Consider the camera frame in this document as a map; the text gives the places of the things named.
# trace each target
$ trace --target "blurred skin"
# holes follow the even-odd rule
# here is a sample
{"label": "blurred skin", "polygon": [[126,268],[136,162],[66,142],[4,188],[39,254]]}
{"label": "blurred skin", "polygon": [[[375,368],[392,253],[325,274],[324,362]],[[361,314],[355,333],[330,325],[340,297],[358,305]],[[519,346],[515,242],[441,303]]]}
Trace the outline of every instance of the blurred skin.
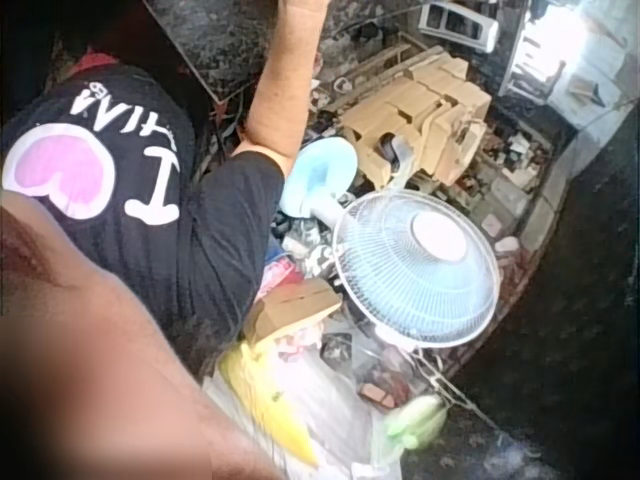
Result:
{"label": "blurred skin", "polygon": [[[11,192],[2,192],[2,260],[11,391],[71,473],[280,478],[182,368],[138,299],[40,204]],[[141,332],[154,349],[139,348]]]}

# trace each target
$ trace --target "skin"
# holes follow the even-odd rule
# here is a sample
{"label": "skin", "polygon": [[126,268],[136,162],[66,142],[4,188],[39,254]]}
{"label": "skin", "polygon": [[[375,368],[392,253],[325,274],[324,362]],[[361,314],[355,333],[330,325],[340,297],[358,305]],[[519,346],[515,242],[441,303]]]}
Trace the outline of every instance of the skin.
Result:
{"label": "skin", "polygon": [[279,0],[278,22],[236,153],[273,158],[289,175],[309,116],[309,93],[329,0]]}
{"label": "skin", "polygon": [[[304,134],[328,3],[279,0],[237,150],[265,153],[285,176]],[[1,204],[6,391],[71,478],[281,478],[204,395],[119,279],[84,257],[36,201],[2,192]]]}

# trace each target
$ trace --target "pink heart print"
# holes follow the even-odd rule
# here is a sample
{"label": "pink heart print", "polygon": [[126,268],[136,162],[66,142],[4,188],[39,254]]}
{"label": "pink heart print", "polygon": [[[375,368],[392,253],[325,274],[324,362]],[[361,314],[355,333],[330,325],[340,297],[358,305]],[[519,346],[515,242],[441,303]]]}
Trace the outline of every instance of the pink heart print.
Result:
{"label": "pink heart print", "polygon": [[69,124],[40,125],[14,144],[2,184],[32,197],[48,196],[70,218],[99,215],[113,193],[115,169],[107,149],[88,130]]}

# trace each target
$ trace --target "fan grille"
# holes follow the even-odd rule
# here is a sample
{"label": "fan grille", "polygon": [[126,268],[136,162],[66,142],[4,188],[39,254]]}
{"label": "fan grille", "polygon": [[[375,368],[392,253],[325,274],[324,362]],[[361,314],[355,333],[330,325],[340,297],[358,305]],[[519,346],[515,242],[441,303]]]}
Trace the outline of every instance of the fan grille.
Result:
{"label": "fan grille", "polygon": [[[440,260],[415,238],[412,222],[425,212],[444,215],[461,229],[467,243],[461,260]],[[489,244],[466,217],[433,197],[366,195],[336,226],[334,251],[345,288],[362,311],[421,346],[464,343],[495,311],[499,276]]]}

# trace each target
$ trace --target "pink fabric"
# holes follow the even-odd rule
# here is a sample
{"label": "pink fabric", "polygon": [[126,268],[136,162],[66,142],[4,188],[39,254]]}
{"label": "pink fabric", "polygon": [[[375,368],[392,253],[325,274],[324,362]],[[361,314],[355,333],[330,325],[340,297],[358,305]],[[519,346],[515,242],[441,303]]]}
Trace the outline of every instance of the pink fabric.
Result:
{"label": "pink fabric", "polygon": [[90,204],[100,194],[103,167],[91,146],[71,135],[45,137],[22,155],[15,180],[24,188],[48,184],[60,175],[58,188],[71,202]]}

